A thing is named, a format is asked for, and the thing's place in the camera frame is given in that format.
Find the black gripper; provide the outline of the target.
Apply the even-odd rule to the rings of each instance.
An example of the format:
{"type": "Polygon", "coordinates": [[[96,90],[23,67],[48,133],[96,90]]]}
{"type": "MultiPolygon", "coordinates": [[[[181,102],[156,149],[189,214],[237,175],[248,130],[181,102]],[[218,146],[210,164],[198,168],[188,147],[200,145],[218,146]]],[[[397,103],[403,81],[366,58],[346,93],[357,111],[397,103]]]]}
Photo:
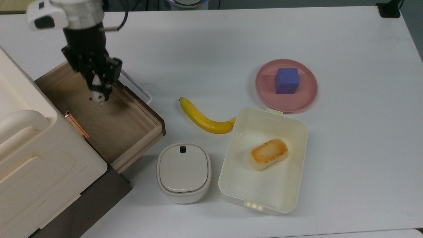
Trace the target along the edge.
{"type": "Polygon", "coordinates": [[[85,29],[64,28],[62,31],[67,45],[62,53],[75,72],[86,80],[92,97],[96,96],[95,77],[98,76],[98,99],[108,101],[111,85],[118,80],[122,60],[111,58],[106,50],[106,35],[103,25],[97,24],[85,29]]]}

